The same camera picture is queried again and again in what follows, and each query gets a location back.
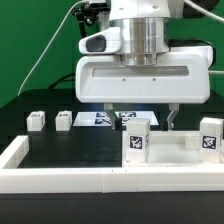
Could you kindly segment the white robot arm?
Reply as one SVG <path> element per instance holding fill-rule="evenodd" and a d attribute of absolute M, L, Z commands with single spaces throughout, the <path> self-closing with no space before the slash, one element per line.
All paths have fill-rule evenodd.
<path fill-rule="evenodd" d="M 102 103 L 113 127 L 121 123 L 115 103 L 167 104 L 164 126 L 171 129 L 181 104 L 208 100 L 215 48 L 200 39 L 167 37 L 169 19 L 208 15 L 207 9 L 191 0 L 89 0 L 88 9 L 106 19 L 100 32 L 79 42 L 76 96 Z"/>

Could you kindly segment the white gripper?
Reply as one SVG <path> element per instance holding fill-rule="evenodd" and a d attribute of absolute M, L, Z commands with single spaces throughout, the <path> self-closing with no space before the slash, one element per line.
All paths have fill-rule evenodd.
<path fill-rule="evenodd" d="M 76 96 L 84 103 L 105 103 L 112 128 L 117 119 L 112 103 L 169 104 L 171 130 L 179 104 L 203 103 L 210 97 L 211 64 L 209 46 L 173 47 L 153 66 L 124 66 L 117 55 L 85 56 L 76 68 Z"/>

